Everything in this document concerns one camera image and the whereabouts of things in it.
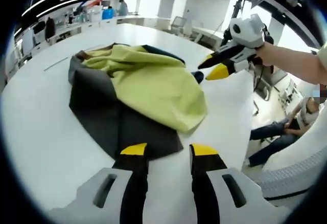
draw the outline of yellow-green cloth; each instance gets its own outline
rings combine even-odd
[[[187,132],[206,116],[204,93],[180,60],[142,46],[114,45],[87,54],[92,57],[83,64],[106,71],[118,99],[148,118]]]

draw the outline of jeans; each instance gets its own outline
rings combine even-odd
[[[251,131],[251,140],[260,140],[273,136],[281,137],[274,140],[269,146],[261,149],[260,151],[249,157],[250,167],[264,164],[268,161],[271,155],[285,149],[289,145],[292,145],[299,138],[299,136],[287,135],[284,133],[284,127],[287,122],[288,119],[284,119],[278,123],[272,123],[270,125],[257,128]],[[296,119],[292,120],[289,128],[300,129]]]

